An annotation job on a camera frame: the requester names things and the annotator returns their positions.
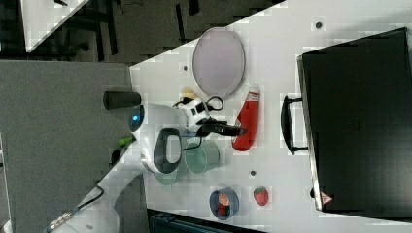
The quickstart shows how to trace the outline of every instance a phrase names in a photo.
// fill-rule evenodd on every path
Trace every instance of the plastic bottle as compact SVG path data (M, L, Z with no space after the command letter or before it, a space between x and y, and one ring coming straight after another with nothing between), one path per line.
M258 87L251 85L245 104L235 122L236 126L247 129L248 131L244 135L232 138L232 146L236 150L246 151L255 141L258 129L258 99Z

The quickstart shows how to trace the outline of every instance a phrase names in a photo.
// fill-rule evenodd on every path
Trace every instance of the red triangle label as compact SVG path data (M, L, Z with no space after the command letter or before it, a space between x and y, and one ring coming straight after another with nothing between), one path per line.
M333 198L327 196L326 194L324 194L322 192L321 192L321 197L322 197L322 202L324 203L324 205L331 202L331 201L333 201Z

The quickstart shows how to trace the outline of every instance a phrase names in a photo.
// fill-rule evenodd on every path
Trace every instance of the gray floor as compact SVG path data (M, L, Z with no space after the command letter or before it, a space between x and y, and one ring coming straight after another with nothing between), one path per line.
M132 65L181 45L177 4L182 9L185 39L196 39L209 28L231 24L273 5L270 0L199 1L199 13L190 16L188 0L122 0L122 7L114 2L119 53L110 55L108 30L103 25L104 61ZM76 40L89 41L90 49L80 50L74 60L97 62L95 35L77 32Z
M2 61L0 70L0 131L12 224L17 233L42 232L106 175L118 138L130 135L131 109L107 111L102 104L105 90L131 90L128 68ZM117 203L120 233L149 232L140 183L135 179Z

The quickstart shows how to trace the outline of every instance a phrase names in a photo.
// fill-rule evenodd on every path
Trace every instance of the table surface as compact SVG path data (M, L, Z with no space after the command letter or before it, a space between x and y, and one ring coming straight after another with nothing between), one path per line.
M20 0L27 52L32 52L63 22L79 10L88 0L63 0L67 7L53 0Z
M409 232L412 225L379 219L320 213L312 188L309 156L291 155L282 139L280 112L286 94L299 96L296 58L309 50L340 44L412 24L412 2L289 0L227 27L244 46L246 70L238 91L225 100L223 111L212 117L233 124L246 98L248 84L261 89L257 139L248 152L237 152L230 138L212 135L221 152L221 166L201 175L188 174L172 186L161 186L145 175L148 209L217 221L264 232ZM315 23L323 24L316 29ZM200 97L191 58L196 41L132 66L133 90L147 103L172 105L180 91L191 86ZM297 146L306 145L303 111L292 105ZM250 171L257 174L250 176ZM253 190L269 189L269 203L260 207ZM209 209L210 193L230 186L238 194L237 216L220 221Z

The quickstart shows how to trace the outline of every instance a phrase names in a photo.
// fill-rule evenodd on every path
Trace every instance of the floor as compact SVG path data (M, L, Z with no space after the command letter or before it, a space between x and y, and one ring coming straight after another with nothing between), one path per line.
M120 220L120 233L149 233L143 176L135 178L115 205Z
M176 13L178 4L183 42ZM196 39L209 28L226 26L272 5L270 0L199 1L199 12L191 16L188 0L121 0L120 5L113 2L119 52L111 55L108 29L102 24L104 61L133 65ZM74 61L97 62L94 33L77 32L75 38L79 43L87 40L89 50L80 50Z
M0 167L0 228L9 221L9 207L6 193L6 178L4 176L4 167Z

